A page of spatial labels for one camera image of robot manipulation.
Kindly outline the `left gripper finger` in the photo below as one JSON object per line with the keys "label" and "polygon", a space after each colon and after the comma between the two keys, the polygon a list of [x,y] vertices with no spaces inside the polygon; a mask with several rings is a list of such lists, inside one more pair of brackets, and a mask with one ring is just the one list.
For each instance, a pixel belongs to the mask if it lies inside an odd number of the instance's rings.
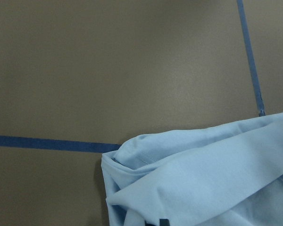
{"label": "left gripper finger", "polygon": [[159,226],[168,226],[168,219],[160,219]]}

